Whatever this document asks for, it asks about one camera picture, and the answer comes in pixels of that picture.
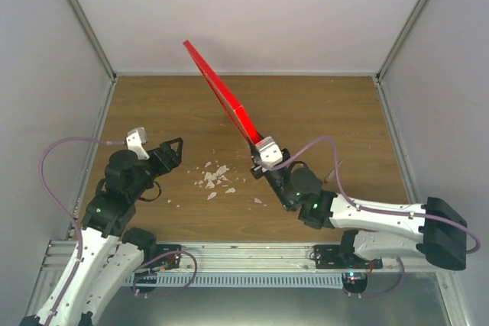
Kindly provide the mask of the red photo frame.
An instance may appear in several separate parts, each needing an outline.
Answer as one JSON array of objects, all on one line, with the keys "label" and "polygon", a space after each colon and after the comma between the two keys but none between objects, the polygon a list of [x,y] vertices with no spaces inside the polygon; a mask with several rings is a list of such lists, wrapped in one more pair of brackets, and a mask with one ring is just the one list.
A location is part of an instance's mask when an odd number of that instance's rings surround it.
[{"label": "red photo frame", "polygon": [[256,145],[262,141],[263,137],[254,126],[254,123],[246,112],[244,106],[224,83],[221,77],[207,63],[189,40],[185,40],[183,46],[186,48],[226,114],[232,120],[234,126],[236,126],[244,139],[251,145]]}]

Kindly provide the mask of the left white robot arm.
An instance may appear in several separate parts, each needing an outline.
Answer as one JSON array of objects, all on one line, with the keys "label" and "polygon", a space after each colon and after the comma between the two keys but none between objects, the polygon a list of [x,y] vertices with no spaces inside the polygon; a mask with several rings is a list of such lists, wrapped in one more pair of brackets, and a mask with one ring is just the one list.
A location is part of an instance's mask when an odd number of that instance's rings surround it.
[{"label": "left white robot arm", "polygon": [[74,226],[77,243],[56,287],[22,325],[96,325],[130,274],[155,264],[155,235],[126,226],[157,178],[181,164],[183,139],[151,150],[144,149],[146,142],[144,129],[136,128],[128,133],[126,148],[109,157],[81,223]]}]

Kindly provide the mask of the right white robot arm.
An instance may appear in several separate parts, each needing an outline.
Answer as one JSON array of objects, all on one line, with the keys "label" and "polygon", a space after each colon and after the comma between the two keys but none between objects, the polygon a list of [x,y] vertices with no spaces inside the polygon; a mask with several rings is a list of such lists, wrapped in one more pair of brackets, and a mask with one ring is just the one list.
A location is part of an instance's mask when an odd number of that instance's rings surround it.
[{"label": "right white robot arm", "polygon": [[465,269],[467,222],[443,199],[408,205],[346,199],[324,190],[322,180],[306,163],[292,160],[288,150],[273,153],[284,167],[268,169],[269,159],[251,149],[253,177],[264,177],[285,210],[297,212],[306,226],[342,229],[338,259],[344,267],[379,257],[423,257],[444,270]]}]

